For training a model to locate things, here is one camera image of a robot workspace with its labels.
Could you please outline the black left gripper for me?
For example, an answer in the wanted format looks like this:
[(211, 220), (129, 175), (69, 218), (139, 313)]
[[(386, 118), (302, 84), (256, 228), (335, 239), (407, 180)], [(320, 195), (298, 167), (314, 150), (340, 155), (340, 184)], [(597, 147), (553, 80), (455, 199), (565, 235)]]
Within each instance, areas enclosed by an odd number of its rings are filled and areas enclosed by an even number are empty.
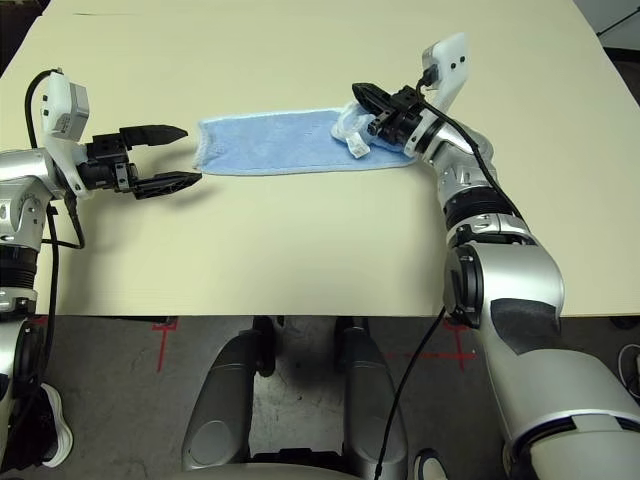
[(132, 193), (137, 200), (170, 195), (202, 179), (200, 173), (166, 172), (139, 179), (137, 167), (128, 152), (135, 146), (167, 145), (188, 136), (188, 132), (170, 125), (142, 125), (119, 129), (122, 138), (94, 138), (86, 145), (86, 160), (77, 165), (88, 190), (113, 190)]

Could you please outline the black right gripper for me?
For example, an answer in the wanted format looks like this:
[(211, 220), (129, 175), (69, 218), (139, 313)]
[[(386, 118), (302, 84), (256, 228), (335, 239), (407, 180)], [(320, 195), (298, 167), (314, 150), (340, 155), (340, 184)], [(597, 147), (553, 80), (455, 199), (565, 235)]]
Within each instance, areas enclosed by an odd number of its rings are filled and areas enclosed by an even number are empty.
[(409, 141), (414, 141), (417, 150), (427, 149), (435, 129), (428, 126), (424, 133), (415, 133), (425, 109), (424, 99), (415, 87), (405, 85), (394, 94), (373, 83), (353, 83), (351, 88), (357, 102), (376, 115), (367, 126), (370, 135), (395, 146), (405, 147)]

